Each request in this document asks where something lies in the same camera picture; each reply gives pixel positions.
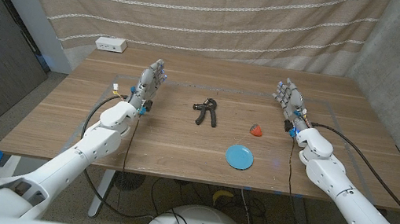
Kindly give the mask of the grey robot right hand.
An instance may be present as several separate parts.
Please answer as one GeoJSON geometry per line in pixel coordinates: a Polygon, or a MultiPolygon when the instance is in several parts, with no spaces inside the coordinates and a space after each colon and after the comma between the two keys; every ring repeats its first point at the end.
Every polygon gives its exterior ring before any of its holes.
{"type": "Polygon", "coordinates": [[[311,125],[306,118],[307,110],[303,95],[290,79],[287,79],[286,82],[278,82],[273,98],[283,110],[284,130],[286,132],[294,130],[297,133],[310,128],[311,125]]]}

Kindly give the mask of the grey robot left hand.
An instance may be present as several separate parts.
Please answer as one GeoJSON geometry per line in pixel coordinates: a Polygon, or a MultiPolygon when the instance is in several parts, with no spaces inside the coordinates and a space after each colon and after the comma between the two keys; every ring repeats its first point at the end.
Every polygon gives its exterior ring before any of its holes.
{"type": "Polygon", "coordinates": [[[166,80],[163,67],[164,60],[159,59],[142,71],[134,91],[127,98],[127,103],[139,109],[146,101],[151,101],[161,83],[166,80]]]}

